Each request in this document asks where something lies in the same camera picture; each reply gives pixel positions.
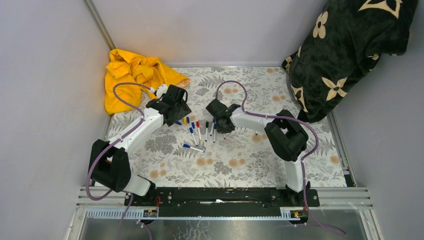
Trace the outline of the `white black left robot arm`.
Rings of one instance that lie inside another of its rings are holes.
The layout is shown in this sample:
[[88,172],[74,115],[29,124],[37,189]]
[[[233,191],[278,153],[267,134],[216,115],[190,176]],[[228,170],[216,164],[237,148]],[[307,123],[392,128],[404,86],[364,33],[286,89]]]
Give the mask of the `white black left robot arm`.
[[132,193],[144,206],[155,200],[155,192],[151,189],[154,184],[132,172],[129,157],[157,129],[164,125],[170,127],[191,113],[185,89],[163,84],[152,92],[156,98],[150,100],[144,109],[135,107],[141,114],[139,118],[116,136],[93,143],[86,180],[87,185],[95,181],[116,193]]

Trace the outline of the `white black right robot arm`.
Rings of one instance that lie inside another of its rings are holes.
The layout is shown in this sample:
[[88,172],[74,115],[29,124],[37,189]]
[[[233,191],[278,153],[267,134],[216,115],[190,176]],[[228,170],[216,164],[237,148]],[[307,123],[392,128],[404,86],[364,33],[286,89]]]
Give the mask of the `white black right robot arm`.
[[307,194],[306,180],[302,171],[300,155],[306,150],[309,139],[299,121],[288,110],[276,115],[266,115],[242,109],[241,105],[226,106],[218,99],[205,108],[215,119],[217,132],[229,134],[236,128],[246,128],[266,134],[275,154],[285,161],[287,201],[293,206],[301,205]]

